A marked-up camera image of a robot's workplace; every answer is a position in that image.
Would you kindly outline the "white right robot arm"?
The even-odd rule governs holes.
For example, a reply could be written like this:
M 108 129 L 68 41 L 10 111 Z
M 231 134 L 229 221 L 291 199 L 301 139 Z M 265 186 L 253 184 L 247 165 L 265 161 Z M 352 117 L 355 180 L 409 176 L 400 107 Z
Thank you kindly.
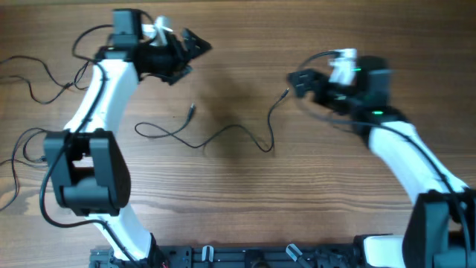
M 475 190 L 431 152 L 416 127 L 390 105 L 391 70 L 381 57 L 331 52 L 331 74 L 301 63 L 287 80 L 295 97 L 313 95 L 316 104 L 342 115 L 331 124 L 349 125 L 379 157 L 411 200 L 403 235 L 356 238 L 363 267 L 474 267 Z

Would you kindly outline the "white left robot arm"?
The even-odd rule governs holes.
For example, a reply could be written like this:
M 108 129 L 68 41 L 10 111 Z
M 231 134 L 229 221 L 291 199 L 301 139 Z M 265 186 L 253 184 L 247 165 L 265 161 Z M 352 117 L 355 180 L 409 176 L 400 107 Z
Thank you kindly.
M 163 267 L 167 258 L 129 203 L 132 180 L 116 141 L 129 99 L 144 75 L 174 84 L 190 73 L 190 62 L 211 49 L 189 29 L 176 36 L 164 17 L 142 22 L 142 10 L 112 13 L 111 43 L 91 58 L 93 76 L 80 107 L 60 131 L 46 135 L 44 185 L 58 205 L 93 224 L 111 245 L 117 267 Z

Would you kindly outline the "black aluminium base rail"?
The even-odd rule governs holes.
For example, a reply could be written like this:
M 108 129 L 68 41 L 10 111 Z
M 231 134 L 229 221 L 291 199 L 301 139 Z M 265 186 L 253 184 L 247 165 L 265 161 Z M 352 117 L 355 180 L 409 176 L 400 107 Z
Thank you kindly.
M 170 267 L 170 268 L 246 268 L 246 267 L 360 267 L 360 252 L 352 244 L 320 246 L 161 246 L 148 258 L 131 262 L 115 257 L 111 249 L 93 249 L 90 267 Z

